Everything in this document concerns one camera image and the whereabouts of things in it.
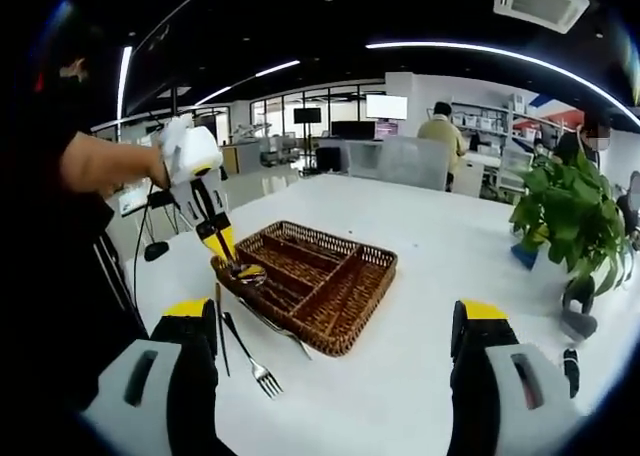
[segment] woven cutlery tray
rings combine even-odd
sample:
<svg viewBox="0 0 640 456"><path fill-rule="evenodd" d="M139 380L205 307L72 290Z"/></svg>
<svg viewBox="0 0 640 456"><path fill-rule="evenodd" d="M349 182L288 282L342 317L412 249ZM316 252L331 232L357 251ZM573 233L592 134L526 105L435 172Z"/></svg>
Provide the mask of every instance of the woven cutlery tray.
<svg viewBox="0 0 640 456"><path fill-rule="evenodd" d="M236 245L241 263L262 266L261 286L242 284L217 257L218 280L253 309L329 356L346 354L396 272L398 257L288 221Z"/></svg>

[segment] green leaves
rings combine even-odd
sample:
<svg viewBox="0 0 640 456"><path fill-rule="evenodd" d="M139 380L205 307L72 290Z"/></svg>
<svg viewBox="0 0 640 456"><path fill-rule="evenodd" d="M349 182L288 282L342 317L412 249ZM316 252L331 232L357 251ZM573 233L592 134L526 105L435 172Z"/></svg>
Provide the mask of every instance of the green leaves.
<svg viewBox="0 0 640 456"><path fill-rule="evenodd" d="M509 221L518 223L521 227L535 226L540 221L541 211L542 208L531 196L524 196L513 210Z"/></svg>
<svg viewBox="0 0 640 456"><path fill-rule="evenodd" d="M543 168L534 169L522 176L524 184L532 193L540 193L549 186L549 178Z"/></svg>
<svg viewBox="0 0 640 456"><path fill-rule="evenodd" d="M597 294L617 287L624 228L607 178L582 152L568 165L542 162L522 178L528 194L514 208L510 222L524 230L523 246L536 249L549 241L549 259L566 261L578 280L587 279L608 260L610 268Z"/></svg>
<svg viewBox="0 0 640 456"><path fill-rule="evenodd" d="M618 276L618 254L615 252L607 252L607 256L610 265L609 271L607 272L604 281L602 281L602 284L595 292L596 296L600 296L601 294L609 291L613 287L616 277Z"/></svg>

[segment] black ceiling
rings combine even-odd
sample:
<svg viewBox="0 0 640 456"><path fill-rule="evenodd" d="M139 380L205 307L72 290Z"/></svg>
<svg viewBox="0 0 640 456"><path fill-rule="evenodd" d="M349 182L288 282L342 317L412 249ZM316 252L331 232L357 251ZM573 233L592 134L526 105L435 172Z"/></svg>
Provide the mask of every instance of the black ceiling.
<svg viewBox="0 0 640 456"><path fill-rule="evenodd" d="M136 48L186 0L73 1L113 45ZM294 59L301 64L249 79L211 102L412 71L509 84L585 110L609 106L568 78L503 57L448 49L365 49L368 43L401 40L478 43L524 53L579 74L631 106L625 48L615 36L624 27L637 44L636 4L591 0L587 13L562 35L494 14L493 0L191 0L135 52L127 112L166 107L168 100L156 96L172 85L192 87L179 104L194 104Z"/></svg>

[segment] ceiling light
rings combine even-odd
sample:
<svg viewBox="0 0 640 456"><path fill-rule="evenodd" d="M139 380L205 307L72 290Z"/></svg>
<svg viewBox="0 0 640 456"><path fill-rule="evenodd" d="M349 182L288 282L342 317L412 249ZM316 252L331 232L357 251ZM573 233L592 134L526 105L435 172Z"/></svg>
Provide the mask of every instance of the ceiling light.
<svg viewBox="0 0 640 456"><path fill-rule="evenodd" d="M602 96L604 99L609 101L615 107L620 109L634 124L640 127L640 119L633 114L629 108L627 108L624 104L618 101L616 98L611 96L602 88L596 86L595 84L587 81L584 78L581 78L577 74L573 74L566 69L562 69L558 66L555 66L551 63L547 63L546 61L542 61L540 59L532 58L531 56L525 56L523 54L514 53L512 51L506 51L504 49L492 48L489 46L479 46L477 44L464 44L464 43L446 43L441 41L408 41L408 42L400 42L400 43L377 43L377 44L368 44L367 49L382 49L382 48L415 48L415 47L426 47L426 48L450 48L450 49L466 49L471 51L480 51L485 53L493 53L499 54L500 56L508 56L510 58L519 59L521 61L526 61L527 63L537 64L538 66L542 66L543 68L550 69L555 71L556 73L560 73L563 76L567 76L574 81L586 86L594 93Z"/></svg>
<svg viewBox="0 0 640 456"><path fill-rule="evenodd" d="M129 63L131 62L131 51L133 48L127 46L122 51L122 61L120 62L120 79L118 81L118 102L116 106L116 119L122 119L122 111L124 107L124 87L127 83L127 73L129 72ZM120 123L116 128L116 135L120 136Z"/></svg>
<svg viewBox="0 0 640 456"><path fill-rule="evenodd" d="M216 91L215 93L210 94L209 96L207 96L204 99L201 99L200 101L198 101L196 104L194 104L194 106L200 106L202 103L204 103L205 101L209 101L211 98L215 98L216 96L229 91L231 89L231 86L227 86L226 88L222 88L219 89L218 91Z"/></svg>
<svg viewBox="0 0 640 456"><path fill-rule="evenodd" d="M276 66L274 68L260 71L259 73L256 73L256 78L259 78L260 76L264 76L265 74L273 73L275 71L280 71L281 69L288 68L290 66L295 66L296 64L300 64L300 61L298 61L297 59L295 61L289 61L288 63L281 64L280 66Z"/></svg>

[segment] person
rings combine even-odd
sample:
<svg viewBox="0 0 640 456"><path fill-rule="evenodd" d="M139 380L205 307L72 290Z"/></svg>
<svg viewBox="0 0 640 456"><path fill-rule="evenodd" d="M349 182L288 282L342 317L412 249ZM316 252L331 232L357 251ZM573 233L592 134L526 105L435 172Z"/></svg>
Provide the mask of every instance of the person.
<svg viewBox="0 0 640 456"><path fill-rule="evenodd" d="M3 145L5 201L21 228L7 231L3 244L12 258L5 284L23 293L16 294L17 312L5 313L24 318L14 339L21 363L11 366L38 400L32 418L52 423L60 412L43 418L45 400L73 414L85 409L100 373L131 342L147 338L106 233L113 211L101 194L145 177L168 186L159 148L90 136L101 122L97 70L107 48L78 18L66 5L49 19L19 74Z"/></svg>
<svg viewBox="0 0 640 456"><path fill-rule="evenodd" d="M610 132L611 125L607 119L585 114L584 123L577 132L566 132L560 137L554 157L558 162L571 164L582 151L600 169L600 152L609 147Z"/></svg>
<svg viewBox="0 0 640 456"><path fill-rule="evenodd" d="M418 138L445 143L449 148L449 170L447 173L447 191L451 191L458 160L467 152L460 130L451 123L451 105L437 102L433 108L431 121L425 122L418 130Z"/></svg>
<svg viewBox="0 0 640 456"><path fill-rule="evenodd" d="M631 173L629 190L616 201L622 218L624 219L625 235L634 243L640 245L640 224L638 223L638 211L640 211L640 171Z"/></svg>

